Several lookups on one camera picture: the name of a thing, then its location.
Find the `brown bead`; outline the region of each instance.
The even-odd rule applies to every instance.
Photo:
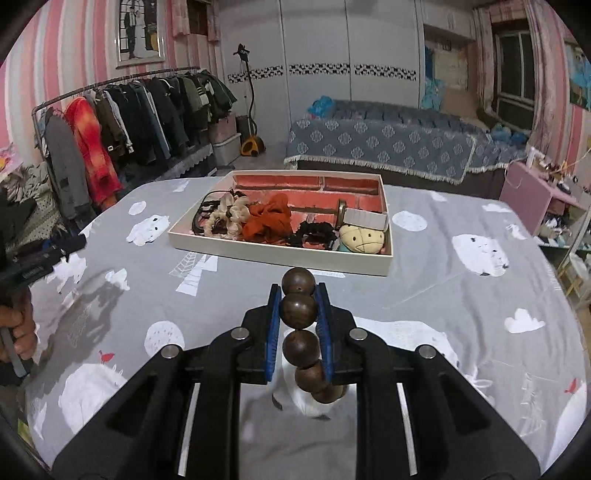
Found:
[[[279,304],[279,316],[296,330],[308,328],[316,321],[318,305],[314,298],[301,293],[288,293]]]
[[[308,368],[320,358],[320,343],[308,330],[295,330],[283,340],[285,359],[298,368]]]
[[[304,392],[316,393],[324,389],[328,382],[324,377],[324,368],[322,361],[317,361],[308,368],[298,368],[295,371],[295,383]]]
[[[312,398],[318,403],[332,403],[342,397],[344,392],[343,385],[328,385],[318,393],[312,393]]]
[[[301,267],[294,267],[288,270],[281,279],[281,288],[285,295],[290,293],[301,293],[312,295],[316,288],[316,279],[308,270]]]

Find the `red bird print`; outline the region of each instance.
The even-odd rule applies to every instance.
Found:
[[[577,379],[575,378],[572,383],[570,384],[570,387],[568,390],[564,390],[564,393],[574,393],[574,391],[577,389]]]
[[[99,350],[99,355],[101,364],[105,364],[111,361],[111,359],[115,356],[114,353],[103,353],[101,350]]]

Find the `silver screw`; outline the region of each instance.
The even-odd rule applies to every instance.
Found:
[[[349,336],[353,339],[353,340],[365,340],[368,337],[368,333],[363,330],[362,328],[354,328],[349,332]]]
[[[248,338],[250,334],[251,333],[248,331],[247,328],[237,327],[234,328],[234,330],[232,330],[232,333],[230,335],[232,335],[232,338],[234,340],[245,340]]]
[[[437,355],[437,350],[435,350],[431,345],[421,345],[418,348],[418,354],[423,358],[431,359]]]
[[[176,357],[180,353],[180,351],[181,351],[181,349],[176,345],[167,345],[162,349],[160,354],[164,358],[171,359],[171,358]]]

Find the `metal rod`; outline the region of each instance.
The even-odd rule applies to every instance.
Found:
[[[45,160],[45,153],[43,152],[43,139],[41,138],[41,133],[39,132],[39,127],[37,125],[37,112],[39,110],[44,109],[47,106],[53,105],[54,103],[57,103],[61,100],[64,100],[68,97],[74,96],[74,95],[78,95],[79,93],[82,92],[87,92],[88,90],[93,90],[97,87],[101,87],[104,85],[110,85],[112,83],[117,83],[117,82],[123,82],[124,80],[131,80],[134,78],[140,78],[140,77],[146,77],[149,75],[158,75],[159,73],[169,73],[169,72],[180,72],[183,70],[198,70],[200,67],[178,67],[175,69],[163,69],[163,70],[154,70],[153,72],[145,72],[145,73],[135,73],[133,75],[126,75],[123,77],[117,77],[114,79],[109,79],[109,80],[105,80],[104,82],[99,82],[99,83],[94,83],[92,85],[87,85],[85,87],[82,88],[78,88],[77,90],[72,90],[71,92],[67,92],[64,93],[58,97],[52,98],[51,100],[48,100],[46,102],[43,102],[41,105],[37,105],[33,111],[31,112],[31,117],[33,119],[33,128],[35,130],[35,138],[37,139],[37,145],[39,147],[39,150],[41,152],[41,158],[43,160]]]

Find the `white wardrobe door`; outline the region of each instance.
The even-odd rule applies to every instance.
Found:
[[[267,145],[285,144],[290,119],[278,0],[220,0],[219,19],[226,84],[238,99],[233,110],[246,115],[251,103],[244,64],[234,55],[242,43],[250,50],[258,134]]]
[[[292,121],[322,95],[350,99],[344,0],[280,0]]]
[[[414,0],[346,0],[353,100],[418,107],[420,52]]]

